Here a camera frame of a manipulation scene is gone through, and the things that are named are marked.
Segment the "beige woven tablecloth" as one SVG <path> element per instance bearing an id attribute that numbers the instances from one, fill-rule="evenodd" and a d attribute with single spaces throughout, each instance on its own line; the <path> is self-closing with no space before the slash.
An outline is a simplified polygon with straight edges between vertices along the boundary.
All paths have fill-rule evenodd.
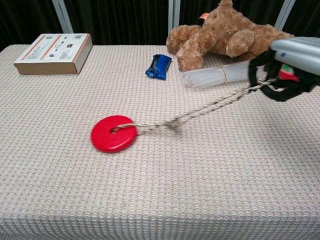
<path id="1" fill-rule="evenodd" d="M 320 240 L 320 87 L 260 91 L 109 154 L 101 119 L 154 124 L 246 82 L 187 88 L 145 70 L 165 46 L 95 45 L 78 75 L 25 76 L 0 51 L 0 240 Z"/>

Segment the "brown plush teddy bear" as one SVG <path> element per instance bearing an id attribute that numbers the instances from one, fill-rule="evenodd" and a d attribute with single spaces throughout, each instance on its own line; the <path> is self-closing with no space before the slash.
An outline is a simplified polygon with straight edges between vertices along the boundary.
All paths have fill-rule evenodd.
<path id="1" fill-rule="evenodd" d="M 176 55 L 181 71 L 199 70 L 204 56 L 213 53 L 242 61 L 267 51 L 275 40 L 294 37 L 270 24 L 257 24 L 234 9 L 232 0 L 201 16 L 202 25 L 179 25 L 166 38 L 166 49 Z"/>

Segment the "dark curtain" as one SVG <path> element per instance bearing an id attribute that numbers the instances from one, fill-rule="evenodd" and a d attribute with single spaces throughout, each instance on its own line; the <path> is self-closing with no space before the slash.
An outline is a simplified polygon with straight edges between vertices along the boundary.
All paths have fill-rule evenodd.
<path id="1" fill-rule="evenodd" d="M 164 45 L 174 0 L 63 0 L 74 33 L 94 45 Z M 320 37 L 320 0 L 295 0 L 283 26 L 295 36 Z M 0 51 L 63 31 L 52 0 L 0 0 Z"/>

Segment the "bundle of clear plastic sticks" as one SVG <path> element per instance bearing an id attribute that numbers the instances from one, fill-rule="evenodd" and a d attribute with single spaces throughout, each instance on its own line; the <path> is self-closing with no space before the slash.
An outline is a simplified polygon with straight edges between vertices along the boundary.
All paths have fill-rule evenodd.
<path id="1" fill-rule="evenodd" d="M 221 84 L 248 80 L 249 63 L 250 61 L 246 60 L 221 65 L 224 67 L 227 74 L 226 83 L 224 83 L 225 78 L 220 66 L 183 71 L 180 76 L 188 87 L 192 87 L 194 89 L 211 88 Z"/>

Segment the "white window frame post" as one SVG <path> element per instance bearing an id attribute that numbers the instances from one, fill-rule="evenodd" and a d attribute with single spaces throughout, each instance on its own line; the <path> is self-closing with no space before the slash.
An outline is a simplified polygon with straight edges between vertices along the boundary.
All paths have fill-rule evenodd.
<path id="1" fill-rule="evenodd" d="M 65 4 L 65 0 L 51 0 L 61 29 L 64 34 L 73 34 L 74 30 Z"/>
<path id="2" fill-rule="evenodd" d="M 274 27 L 278 30 L 282 30 L 287 19 L 291 13 L 291 10 L 295 4 L 296 0 L 284 0 L 280 12 L 275 21 Z"/>
<path id="3" fill-rule="evenodd" d="M 168 33 L 180 25 L 181 0 L 168 0 Z"/>

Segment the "red tape roll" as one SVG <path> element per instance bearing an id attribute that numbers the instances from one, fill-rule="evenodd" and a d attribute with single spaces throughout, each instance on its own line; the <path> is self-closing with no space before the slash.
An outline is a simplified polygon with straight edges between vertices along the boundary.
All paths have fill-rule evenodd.
<path id="1" fill-rule="evenodd" d="M 294 69 L 288 64 L 283 64 L 281 66 L 278 76 L 280 80 L 300 81 L 300 79 L 295 75 Z"/>

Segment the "red disc with centre hole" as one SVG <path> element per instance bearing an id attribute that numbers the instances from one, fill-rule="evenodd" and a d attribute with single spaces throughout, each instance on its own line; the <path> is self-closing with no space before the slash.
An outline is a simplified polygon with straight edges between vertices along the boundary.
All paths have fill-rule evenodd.
<path id="1" fill-rule="evenodd" d="M 138 135 L 135 126 L 115 131 L 119 125 L 132 124 L 133 120 L 123 115 L 112 115 L 97 122 L 90 135 L 93 146 L 101 152 L 116 153 L 128 148 Z"/>

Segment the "flat cardboard product box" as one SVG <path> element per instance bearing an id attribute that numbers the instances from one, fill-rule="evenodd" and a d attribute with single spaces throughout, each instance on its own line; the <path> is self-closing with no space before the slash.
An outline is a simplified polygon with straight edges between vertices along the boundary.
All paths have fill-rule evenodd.
<path id="1" fill-rule="evenodd" d="M 78 75 L 92 46 L 89 33 L 42 33 L 13 65 L 21 75 Z"/>

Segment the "blue snack packet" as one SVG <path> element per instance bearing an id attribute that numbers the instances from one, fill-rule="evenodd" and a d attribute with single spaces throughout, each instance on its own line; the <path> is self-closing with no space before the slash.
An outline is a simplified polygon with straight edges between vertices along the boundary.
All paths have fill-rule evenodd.
<path id="1" fill-rule="evenodd" d="M 167 78 L 167 71 L 172 62 L 172 58 L 164 54 L 153 55 L 152 62 L 145 74 L 154 79 L 165 81 Z"/>

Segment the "silver and black right hand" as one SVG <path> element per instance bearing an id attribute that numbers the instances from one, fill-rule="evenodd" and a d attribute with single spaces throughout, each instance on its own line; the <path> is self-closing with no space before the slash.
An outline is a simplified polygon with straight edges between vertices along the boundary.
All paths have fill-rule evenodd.
<path id="1" fill-rule="evenodd" d="M 299 82 L 279 79 L 283 64 L 291 66 Z M 249 61 L 250 91 L 286 102 L 320 87 L 320 38 L 289 37 L 272 41 L 267 50 Z"/>

